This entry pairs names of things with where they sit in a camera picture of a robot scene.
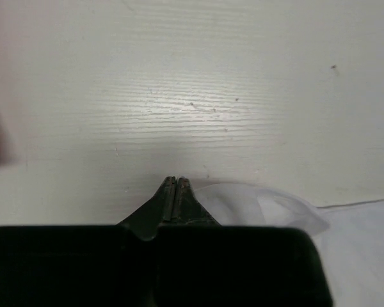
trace white plastic bag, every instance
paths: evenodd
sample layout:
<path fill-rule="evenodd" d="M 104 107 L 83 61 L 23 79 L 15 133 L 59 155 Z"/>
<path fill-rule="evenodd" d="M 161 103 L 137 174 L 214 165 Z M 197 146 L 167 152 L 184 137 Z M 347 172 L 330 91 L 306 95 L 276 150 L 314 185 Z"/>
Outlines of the white plastic bag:
<path fill-rule="evenodd" d="M 222 225 L 287 226 L 315 236 L 329 224 L 307 201 L 289 193 L 246 184 L 214 184 L 195 191 Z"/>

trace white table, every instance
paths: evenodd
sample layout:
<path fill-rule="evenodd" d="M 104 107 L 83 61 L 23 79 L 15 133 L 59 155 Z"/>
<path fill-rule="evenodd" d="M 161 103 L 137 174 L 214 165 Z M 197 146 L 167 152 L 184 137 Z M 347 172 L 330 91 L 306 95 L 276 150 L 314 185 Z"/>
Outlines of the white table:
<path fill-rule="evenodd" d="M 384 0 L 0 0 L 0 121 L 0 224 L 115 223 L 167 175 L 384 198 Z"/>

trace white wooden surface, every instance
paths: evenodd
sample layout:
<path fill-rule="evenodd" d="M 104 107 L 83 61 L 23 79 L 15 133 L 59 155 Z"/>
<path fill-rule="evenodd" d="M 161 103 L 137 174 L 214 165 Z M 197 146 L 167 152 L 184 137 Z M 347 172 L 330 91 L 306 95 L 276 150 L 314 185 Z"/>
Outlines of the white wooden surface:
<path fill-rule="evenodd" d="M 0 224 L 115 223 L 167 175 L 384 198 L 384 0 L 0 0 L 0 119 Z"/>

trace wood grain texture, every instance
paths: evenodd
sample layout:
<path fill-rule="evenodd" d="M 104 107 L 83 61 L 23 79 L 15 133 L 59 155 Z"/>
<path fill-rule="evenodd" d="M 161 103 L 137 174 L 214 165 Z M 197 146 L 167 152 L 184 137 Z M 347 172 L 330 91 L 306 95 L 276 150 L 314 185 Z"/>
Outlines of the wood grain texture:
<path fill-rule="evenodd" d="M 115 223 L 167 175 L 384 198 L 384 0 L 0 0 L 0 119 L 0 224 Z"/>

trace translucent plastic bag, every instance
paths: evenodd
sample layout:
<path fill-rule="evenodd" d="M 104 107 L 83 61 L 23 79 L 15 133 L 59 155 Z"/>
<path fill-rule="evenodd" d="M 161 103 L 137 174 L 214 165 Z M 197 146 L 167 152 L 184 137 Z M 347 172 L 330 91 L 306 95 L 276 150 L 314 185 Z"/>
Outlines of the translucent plastic bag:
<path fill-rule="evenodd" d="M 315 236 L 329 224 L 310 203 L 289 193 L 246 184 L 214 184 L 195 191 L 222 225 L 287 226 Z"/>

